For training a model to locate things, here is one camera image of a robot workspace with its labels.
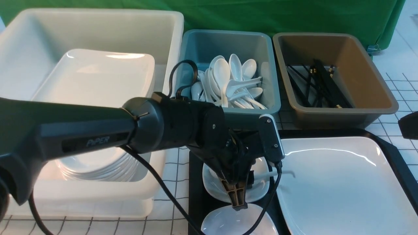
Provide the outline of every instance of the grid pattern table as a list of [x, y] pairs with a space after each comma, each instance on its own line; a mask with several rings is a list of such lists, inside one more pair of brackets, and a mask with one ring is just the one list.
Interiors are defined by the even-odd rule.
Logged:
[[[415, 4], [411, 0], [407, 1], [408, 3]], [[401, 117], [418, 111], [418, 54], [414, 52], [414, 49], [417, 47], [416, 45], [408, 44], [407, 36], [410, 35], [404, 38], [399, 33], [402, 31], [402, 26], [397, 26], [391, 46], [383, 52], [386, 53], [384, 55], [385, 59], [375, 57], [374, 60], [387, 85], [399, 102], [399, 111], [393, 115], [381, 116], [369, 125], [366, 130], [395, 145], [401, 152], [415, 179], [418, 180], [418, 141], [404, 139], [397, 124]], [[387, 54], [391, 53], [399, 57], [389, 58]], [[278, 127], [279, 129], [295, 129], [293, 114], [287, 101], [285, 90], [283, 90], [283, 83], [280, 84], [280, 87], [282, 88], [280, 90], [282, 108], [276, 120]], [[189, 151], [187, 148], [171, 149], [169, 151], [163, 180], [187, 211], [189, 184]], [[125, 220], [123, 218], [57, 217], [48, 218], [44, 220], [44, 223], [53, 234], [60, 235], [187, 234], [187, 221], [162, 190], [156, 195], [153, 211], [146, 218]], [[41, 235], [42, 232], [31, 217], [9, 216], [0, 222], [0, 235], [12, 234]]]

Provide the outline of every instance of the green backdrop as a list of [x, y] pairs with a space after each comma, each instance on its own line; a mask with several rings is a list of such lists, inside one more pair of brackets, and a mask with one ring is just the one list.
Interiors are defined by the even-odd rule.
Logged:
[[364, 46], [389, 46], [405, 0], [0, 0], [7, 25], [27, 8], [136, 8], [184, 14], [193, 28], [279, 32], [334, 32]]

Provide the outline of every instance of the metal clip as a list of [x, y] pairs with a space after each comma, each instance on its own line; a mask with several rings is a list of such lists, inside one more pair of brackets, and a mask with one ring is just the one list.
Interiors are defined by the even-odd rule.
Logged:
[[369, 54], [369, 56], [375, 56], [378, 55], [382, 50], [379, 48], [379, 45], [371, 45], [367, 48], [367, 54]]

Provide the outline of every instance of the black tray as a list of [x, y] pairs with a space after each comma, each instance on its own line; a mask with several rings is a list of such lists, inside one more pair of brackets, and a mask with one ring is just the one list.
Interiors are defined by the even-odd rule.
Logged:
[[[349, 129], [349, 130], [280, 130], [281, 139], [293, 139], [293, 138], [326, 138], [326, 137], [348, 137], [348, 136], [362, 136], [372, 139], [376, 142], [387, 161], [389, 162], [393, 172], [396, 175], [401, 187], [403, 188], [406, 196], [411, 202], [412, 207], [418, 214], [418, 183], [403, 160], [398, 149], [385, 140], [373, 135], [372, 133], [362, 129]], [[195, 221], [197, 226], [201, 226], [203, 219], [211, 211], [229, 205], [228, 203], [221, 202], [208, 194], [203, 186], [202, 181], [202, 168], [203, 162], [190, 153], [189, 159], [189, 215]], [[265, 198], [271, 193], [274, 182], [270, 180], [270, 188], [264, 198], [253, 202], [259, 206], [264, 205]], [[267, 208], [267, 213], [273, 220], [278, 233], [280, 235], [289, 235], [290, 231], [284, 220], [279, 200], [274, 197], [273, 201]], [[189, 225], [189, 235], [197, 235], [193, 228]]]

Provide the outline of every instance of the brown plastic bin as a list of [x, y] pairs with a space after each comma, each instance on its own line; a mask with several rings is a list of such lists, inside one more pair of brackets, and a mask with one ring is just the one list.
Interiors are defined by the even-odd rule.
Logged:
[[[398, 102], [357, 38], [337, 33], [278, 33], [273, 37], [278, 68], [298, 128], [364, 128], [382, 114], [393, 114]], [[295, 96], [286, 66], [302, 67], [320, 59], [336, 68], [332, 79], [353, 108], [303, 107]], [[297, 81], [305, 90], [302, 80]]]

